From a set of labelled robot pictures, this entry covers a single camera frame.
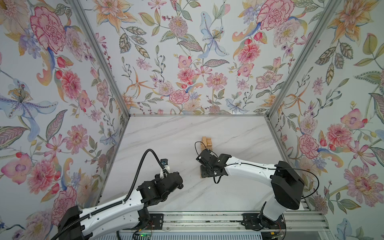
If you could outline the aluminium corner post right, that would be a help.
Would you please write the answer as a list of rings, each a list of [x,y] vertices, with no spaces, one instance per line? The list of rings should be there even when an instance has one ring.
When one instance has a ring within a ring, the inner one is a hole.
[[[297,75],[299,74],[301,68],[304,66],[306,60],[308,59],[311,52],[315,49],[315,46],[322,35],[323,31],[326,29],[328,22],[331,20],[331,17],[336,12],[337,7],[340,5],[342,1],[328,1],[322,15],[320,16],[320,19],[315,25],[315,28],[313,30],[312,36],[309,38],[307,43],[305,44],[305,47],[299,54],[299,57],[297,59],[297,62],[294,64],[292,70],[290,71],[287,80],[285,81],[282,89],[280,90],[279,94],[277,95],[276,100],[274,101],[272,107],[270,108],[268,114],[266,115],[268,120],[271,120],[272,117],[277,114],[278,109],[283,102],[287,92],[289,91],[291,85],[293,84],[294,80],[296,79]]]

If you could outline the aluminium corner post left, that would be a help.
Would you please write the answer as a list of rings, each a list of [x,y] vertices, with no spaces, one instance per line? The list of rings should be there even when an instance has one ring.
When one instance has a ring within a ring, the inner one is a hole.
[[[122,94],[118,88],[117,82],[115,81],[115,78],[113,76],[113,72],[111,68],[108,65],[108,61],[105,59],[102,48],[99,45],[99,42],[96,38],[96,35],[92,29],[92,26],[90,25],[88,18],[86,16],[85,10],[83,9],[80,1],[74,1],[69,0],[69,4],[76,15],[76,18],[80,24],[80,26],[83,28],[85,36],[90,44],[91,49],[95,53],[95,58],[97,60],[97,63],[99,64],[100,68],[102,69],[103,73],[106,76],[107,82],[110,84],[112,88],[112,92],[116,97],[116,100],[118,102],[118,105],[120,107],[120,110],[122,111],[122,114],[129,119],[130,113],[128,108],[126,107],[126,104],[123,100]]]

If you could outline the numbered long wood block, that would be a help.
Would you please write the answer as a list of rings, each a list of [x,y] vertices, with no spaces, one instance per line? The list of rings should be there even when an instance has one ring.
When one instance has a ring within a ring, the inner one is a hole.
[[[202,137],[202,142],[207,148],[211,148],[213,146],[212,139],[209,137]]]

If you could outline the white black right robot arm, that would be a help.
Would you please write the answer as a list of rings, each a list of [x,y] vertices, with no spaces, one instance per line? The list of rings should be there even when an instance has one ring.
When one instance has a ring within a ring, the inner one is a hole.
[[[196,160],[201,164],[202,178],[235,176],[270,187],[274,196],[263,204],[257,216],[259,223],[276,222],[285,211],[300,208],[304,181],[296,169],[284,161],[275,165],[257,164],[227,154],[217,157],[210,150],[203,150]]]

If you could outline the aluminium corner post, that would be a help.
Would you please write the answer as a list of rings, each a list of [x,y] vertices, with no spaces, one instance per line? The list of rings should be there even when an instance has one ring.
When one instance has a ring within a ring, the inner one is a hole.
[[[277,114],[278,109],[283,102],[287,92],[289,91],[291,85],[293,84],[294,80],[296,79],[297,75],[299,74],[301,68],[304,66],[306,60],[308,59],[311,52],[315,49],[315,46],[322,35],[323,31],[326,29],[328,22],[331,20],[331,17],[336,12],[337,7],[340,5],[342,1],[328,1],[322,15],[320,16],[320,19],[315,25],[315,28],[313,30],[312,36],[309,38],[307,43],[305,44],[305,47],[299,54],[299,57],[297,59],[297,62],[294,64],[292,70],[290,71],[287,80],[285,81],[282,89],[280,90],[279,94],[277,95],[276,100],[274,101],[272,107],[270,108],[268,114],[266,115],[268,120],[271,120],[272,117]]]
[[[123,100],[122,94],[118,88],[117,82],[115,81],[115,78],[113,76],[113,72],[111,68],[108,65],[108,61],[105,59],[102,48],[99,45],[99,42],[96,38],[96,35],[92,29],[92,26],[90,25],[88,18],[86,16],[85,10],[83,9],[80,1],[74,1],[69,0],[69,4],[76,15],[76,18],[80,24],[80,26],[83,28],[85,36],[90,44],[91,49],[95,53],[95,58],[97,60],[97,63],[99,64],[100,68],[102,69],[103,73],[106,76],[107,82],[110,84],[112,88],[112,92],[116,97],[116,100],[118,102],[118,105],[120,107],[120,110],[122,111],[122,114],[129,119],[130,113],[128,108],[126,107],[126,104]]]

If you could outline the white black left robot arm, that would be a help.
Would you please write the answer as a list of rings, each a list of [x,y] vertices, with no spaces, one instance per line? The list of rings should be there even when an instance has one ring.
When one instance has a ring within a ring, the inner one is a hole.
[[[53,240],[95,240],[113,232],[144,229],[151,220],[148,207],[164,202],[176,189],[182,189],[178,172],[162,179],[143,182],[129,197],[122,196],[106,204],[83,209],[69,208],[58,225]]]

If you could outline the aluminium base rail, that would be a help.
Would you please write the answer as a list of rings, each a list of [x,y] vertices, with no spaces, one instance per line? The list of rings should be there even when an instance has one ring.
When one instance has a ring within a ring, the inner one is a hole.
[[[258,230],[258,212],[151,212],[156,216],[145,231],[163,232],[242,232]],[[326,218],[319,212],[287,211],[271,222],[272,229],[288,232],[324,232]]]

